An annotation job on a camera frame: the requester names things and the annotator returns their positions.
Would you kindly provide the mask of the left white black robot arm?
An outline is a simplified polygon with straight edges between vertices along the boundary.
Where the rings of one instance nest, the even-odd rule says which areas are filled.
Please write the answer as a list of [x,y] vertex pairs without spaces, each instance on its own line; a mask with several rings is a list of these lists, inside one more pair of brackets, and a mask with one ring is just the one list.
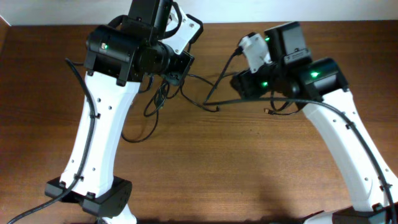
[[183,82],[194,61],[185,47],[202,32],[202,22],[175,1],[133,1],[128,15],[89,34],[77,136],[62,175],[45,186],[48,197],[77,203],[100,223],[137,221],[127,204],[132,183],[113,173],[127,112],[144,76]]

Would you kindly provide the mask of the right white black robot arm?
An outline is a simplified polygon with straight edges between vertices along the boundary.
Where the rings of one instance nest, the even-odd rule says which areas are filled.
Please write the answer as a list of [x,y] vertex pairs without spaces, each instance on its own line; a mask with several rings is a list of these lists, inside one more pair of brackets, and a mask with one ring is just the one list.
[[318,212],[303,222],[396,223],[397,176],[364,127],[337,63],[312,58],[298,22],[245,35],[238,52],[249,67],[231,86],[244,100],[280,93],[287,104],[297,105],[320,133],[349,191],[350,207]]

